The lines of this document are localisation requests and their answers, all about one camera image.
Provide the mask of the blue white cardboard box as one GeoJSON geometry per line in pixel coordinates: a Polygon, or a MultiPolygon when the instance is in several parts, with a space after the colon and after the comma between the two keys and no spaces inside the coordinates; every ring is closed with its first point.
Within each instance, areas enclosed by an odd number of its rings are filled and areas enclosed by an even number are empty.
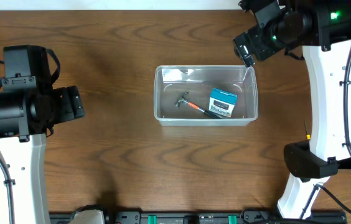
{"type": "Polygon", "coordinates": [[[231,118],[237,102],[237,95],[213,88],[209,99],[209,111],[231,118]]]}

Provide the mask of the small claw hammer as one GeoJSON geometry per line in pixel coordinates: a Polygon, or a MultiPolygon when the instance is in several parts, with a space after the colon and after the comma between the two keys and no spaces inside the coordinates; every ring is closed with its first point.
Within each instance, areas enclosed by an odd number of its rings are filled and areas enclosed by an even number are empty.
{"type": "Polygon", "coordinates": [[[188,94],[189,94],[188,91],[182,93],[182,94],[180,95],[180,97],[178,97],[178,98],[176,99],[174,105],[175,105],[176,107],[179,107],[181,104],[185,104],[185,105],[187,105],[187,106],[189,106],[189,107],[191,107],[191,108],[193,108],[193,109],[195,109],[195,110],[201,112],[202,114],[208,116],[209,118],[212,118],[212,119],[222,119],[222,117],[221,117],[220,115],[217,115],[217,114],[215,114],[215,113],[213,113],[213,112],[211,112],[211,111],[209,111],[209,110],[205,110],[205,109],[203,109],[202,107],[196,105],[195,103],[189,101],[189,100],[185,97],[185,96],[188,95],[188,94]]]}

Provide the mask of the clear plastic container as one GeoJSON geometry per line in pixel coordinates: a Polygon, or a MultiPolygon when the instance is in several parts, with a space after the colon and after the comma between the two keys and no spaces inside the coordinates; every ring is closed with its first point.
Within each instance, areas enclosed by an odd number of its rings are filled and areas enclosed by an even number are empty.
{"type": "Polygon", "coordinates": [[[163,126],[246,126],[258,118],[258,87],[255,71],[242,65],[161,65],[154,80],[154,116],[163,126]],[[212,119],[174,103],[180,95],[209,110],[213,88],[237,95],[231,118],[212,119]]]}

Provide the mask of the black yellow screwdriver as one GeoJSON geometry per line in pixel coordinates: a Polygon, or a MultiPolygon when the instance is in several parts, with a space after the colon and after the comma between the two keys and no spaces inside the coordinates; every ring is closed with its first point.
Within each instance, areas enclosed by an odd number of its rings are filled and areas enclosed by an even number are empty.
{"type": "Polygon", "coordinates": [[[303,121],[303,124],[304,124],[304,131],[305,131],[306,139],[307,139],[307,140],[310,140],[310,139],[311,139],[311,135],[310,135],[309,132],[308,132],[306,122],[303,121]]]}

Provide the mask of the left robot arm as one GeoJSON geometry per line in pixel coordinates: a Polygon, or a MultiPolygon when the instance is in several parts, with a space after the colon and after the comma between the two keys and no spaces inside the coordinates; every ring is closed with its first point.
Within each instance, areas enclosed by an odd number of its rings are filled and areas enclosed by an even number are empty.
{"type": "Polygon", "coordinates": [[[51,49],[3,49],[0,78],[0,223],[50,223],[44,177],[47,137],[54,126],[85,116],[76,86],[54,88],[51,49]]]}

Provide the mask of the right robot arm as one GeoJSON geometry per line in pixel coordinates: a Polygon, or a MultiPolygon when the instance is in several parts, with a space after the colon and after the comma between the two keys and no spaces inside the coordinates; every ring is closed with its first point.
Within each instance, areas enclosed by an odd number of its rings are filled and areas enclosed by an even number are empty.
{"type": "Polygon", "coordinates": [[[288,182],[277,202],[276,221],[311,222],[311,207],[325,183],[351,170],[351,1],[239,2],[256,25],[233,43],[247,67],[280,50],[302,48],[309,74],[312,131],[308,140],[287,144],[288,182]]]}

